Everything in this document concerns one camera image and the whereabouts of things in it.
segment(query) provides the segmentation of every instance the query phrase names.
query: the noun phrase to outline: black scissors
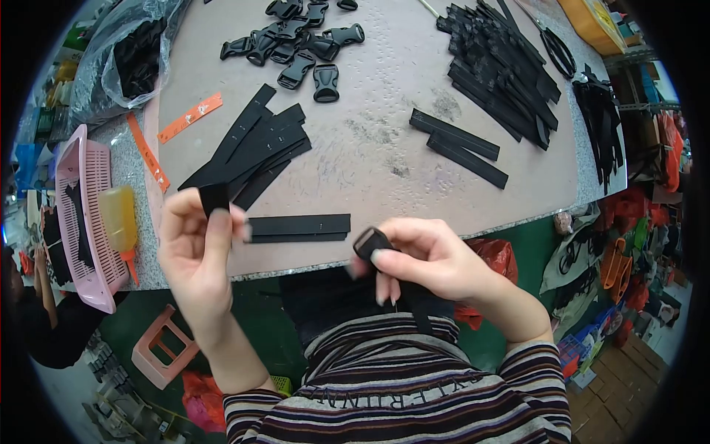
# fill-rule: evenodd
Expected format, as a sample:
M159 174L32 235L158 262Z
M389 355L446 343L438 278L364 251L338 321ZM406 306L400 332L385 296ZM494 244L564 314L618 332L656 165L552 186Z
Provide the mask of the black scissors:
M572 57L572 53L569 51L567 45L565 45L555 33L550 31L550 28L543 29L542 23L540 23L519 0L515 0L515 2L525 11L528 17L530 17L530 20L537 26L537 29L540 30L540 38L545 44L547 54L550 55L552 63L555 64L557 70L564 78L571 80L574 77L574 73L577 72L577 64L574 63L574 57Z

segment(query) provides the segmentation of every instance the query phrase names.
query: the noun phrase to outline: striped shirt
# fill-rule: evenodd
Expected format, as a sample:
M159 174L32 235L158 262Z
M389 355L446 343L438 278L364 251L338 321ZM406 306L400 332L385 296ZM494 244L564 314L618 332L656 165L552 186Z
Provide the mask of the striped shirt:
M411 313L343 323L306 349L302 386L224 395L232 443L568 443L569 406L557 348L511 350L497 374L471 366L459 329Z

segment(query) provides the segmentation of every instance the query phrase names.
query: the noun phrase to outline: orange plastic basket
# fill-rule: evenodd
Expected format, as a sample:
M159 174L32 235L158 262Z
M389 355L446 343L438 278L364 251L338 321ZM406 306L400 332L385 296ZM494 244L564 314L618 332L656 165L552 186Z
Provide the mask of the orange plastic basket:
M626 240L619 237L614 243L609 244L604 252L604 259L601 260L601 284L604 290L608 290L614 286L616 277L619 274L619 267L623 256L623 250L626 248Z
M631 278L631 264L633 263L633 258L622 256L621 265L619 266L616 279L614 280L614 286L611 289L611 300L614 303L619 303L621 296L623 296L628 287L628 282Z

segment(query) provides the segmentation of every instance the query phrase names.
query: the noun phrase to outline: orange label strip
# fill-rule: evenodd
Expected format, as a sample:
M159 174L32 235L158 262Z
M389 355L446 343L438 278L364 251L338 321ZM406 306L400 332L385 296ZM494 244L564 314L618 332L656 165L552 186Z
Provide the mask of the orange label strip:
M153 174L155 181L158 182L158 186L160 187L160 189L163 191L163 193L165 193L165 191L167 191L168 187L170 186L170 181L167 177L165 177L163 169L160 167L160 165L158 165L158 159L155 158L153 152L148 147L148 144L146 143L146 138L143 137L141 127L138 125L138 120L136 120L136 115L133 114L133 112L131 111L126 115L126 120L128 120L129 122L131 133L133 134L133 138L136 140L138 151L140 151L141 156L143 156L143 161L148 166L148 169L151 170L151 173Z
M208 97L195 105L190 111L184 113L182 117L176 119L173 123L168 125L167 128L162 130L158 134L158 140L164 144L173 137L177 136L183 129L190 126L193 122L196 122L200 117L212 112L213 110L219 108L222 105L222 94L220 92L216 93L212 97Z

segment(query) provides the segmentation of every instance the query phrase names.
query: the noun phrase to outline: yellow glue bottle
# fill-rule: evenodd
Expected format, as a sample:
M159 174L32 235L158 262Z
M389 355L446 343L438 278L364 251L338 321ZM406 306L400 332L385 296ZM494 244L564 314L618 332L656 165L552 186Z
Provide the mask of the yellow glue bottle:
M133 211L133 188L130 185L109 188L99 193L99 211L104 228L109 235L109 245L121 254L121 260L129 266L133 281L138 285L136 265L133 259L138 241L136 214Z

